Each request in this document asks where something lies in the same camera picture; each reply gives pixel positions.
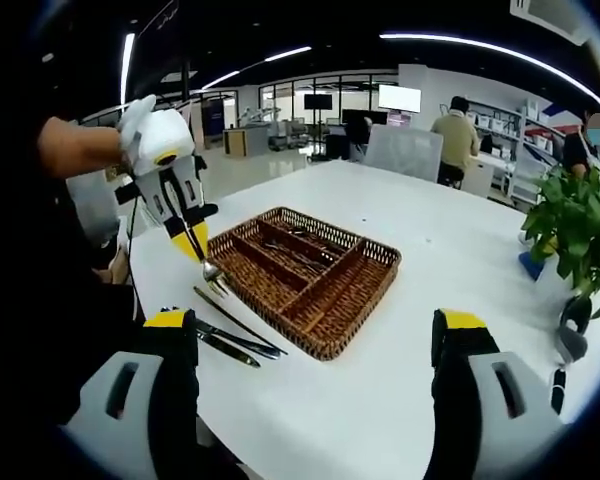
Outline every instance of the round table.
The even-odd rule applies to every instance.
[[[437,308],[476,314],[502,351],[517,353],[549,382],[557,366],[552,320],[541,313],[534,284],[517,260],[520,212],[341,161],[238,192],[218,206],[208,219],[210,235],[287,206],[403,256],[382,301],[331,362],[296,348],[234,295],[217,299],[289,352],[254,369],[204,343],[199,348],[199,414],[264,479],[422,478],[435,428],[430,346]],[[208,291],[200,268],[163,228],[133,240],[131,266],[147,317],[161,307],[194,308],[207,322],[249,338],[193,292],[194,285]],[[577,417],[600,382],[600,320],[587,338],[589,352],[567,379],[565,421]]]

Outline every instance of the human arm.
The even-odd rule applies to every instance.
[[[120,134],[110,127],[82,127],[56,117],[38,136],[40,161],[53,178],[65,179],[122,162]]]
[[[571,173],[573,173],[576,178],[584,178],[587,173],[587,167],[585,167],[582,163],[577,163],[573,167],[571,167]]]
[[[480,139],[478,138],[478,132],[471,125],[471,156],[475,157],[480,153]]]
[[[577,134],[568,135],[564,142],[563,166],[577,178],[587,173],[587,153]]]

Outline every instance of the ceiling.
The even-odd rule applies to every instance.
[[[58,114],[82,117],[119,103],[124,36],[142,31],[166,3],[67,2],[36,44],[40,58],[48,52],[54,55],[41,65]],[[586,3],[600,31],[600,1]],[[600,95],[600,70],[589,46],[578,47],[549,30],[511,16],[508,0],[454,4],[429,0],[382,8],[375,8],[374,2],[360,2],[358,8],[279,2],[269,8],[254,7],[254,2],[248,5],[202,7],[199,2],[180,0],[174,21],[160,31],[153,28],[153,23],[139,36],[134,46],[129,90],[138,94],[180,91],[180,82],[160,83],[160,79],[179,71],[184,58],[189,60],[189,68],[196,71],[190,78],[190,88],[200,88],[247,67],[251,68],[218,87],[420,63],[508,83],[573,111],[586,101],[579,90],[565,81],[496,52],[464,45],[387,41],[378,36],[385,32],[424,32],[470,38],[526,53],[567,72]],[[268,56],[305,45],[312,50],[262,62]]]

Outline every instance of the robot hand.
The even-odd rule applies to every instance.
[[[133,102],[120,119],[120,145],[129,157],[134,181],[149,212],[173,242],[194,260],[207,254],[205,218],[218,207],[205,204],[195,145],[187,122],[174,109],[154,112],[156,97]]]

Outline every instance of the wicker basket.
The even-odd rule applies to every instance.
[[[400,252],[274,208],[209,242],[246,305],[318,360],[337,357],[389,288]]]

